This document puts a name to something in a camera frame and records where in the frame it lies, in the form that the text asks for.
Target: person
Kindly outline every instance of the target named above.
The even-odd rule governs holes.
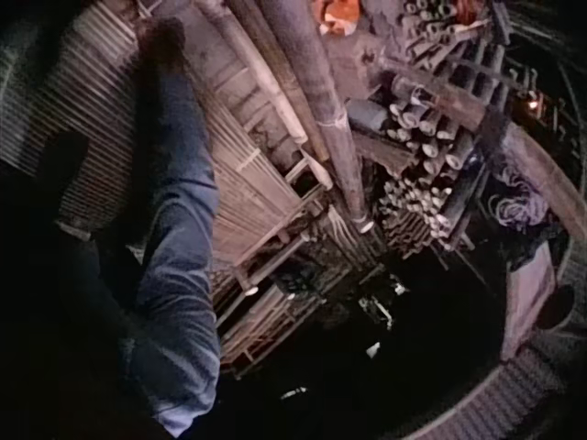
[[[143,135],[138,141],[149,143],[139,146],[147,150],[149,166],[138,174],[148,177],[150,183],[152,220],[134,294],[122,301],[106,285],[95,240],[83,242],[63,235],[45,239],[46,226],[38,227],[39,221],[47,223],[55,216],[55,207],[82,164],[87,139],[79,133],[60,133],[48,142],[43,153],[48,159],[41,160],[38,172],[42,190],[33,198],[42,202],[34,203],[35,214],[29,213],[27,218],[35,221],[31,229],[36,232],[30,241],[37,248],[43,242],[45,255],[50,256],[43,261],[50,259],[48,271],[56,275],[59,313],[67,323],[60,326],[60,333],[65,328],[66,339],[82,341],[78,347],[92,352],[90,357],[97,359],[99,369],[113,371],[116,380],[108,383],[116,383],[116,394],[124,399],[130,396],[135,408],[177,437],[211,409],[216,396],[220,347],[206,271],[212,258],[217,189],[202,110],[183,70],[181,24],[176,20],[151,22],[140,27],[138,37],[143,62],[138,121],[144,124],[138,127]],[[60,423],[86,420],[68,417],[68,411],[78,403],[91,405],[94,399],[102,399],[103,410],[108,412],[108,396],[112,394],[96,398],[103,394],[101,386],[80,394],[81,384],[87,380],[64,385],[77,374],[72,364],[78,361],[75,352],[66,358],[69,360],[57,360],[55,368],[57,392],[65,402],[58,416]],[[71,391],[77,397],[63,399]],[[16,395],[22,392],[15,390]],[[103,412],[100,417],[104,423]],[[61,430],[59,438],[68,436],[64,429],[63,425],[57,428]],[[84,438],[99,438],[88,433]]]

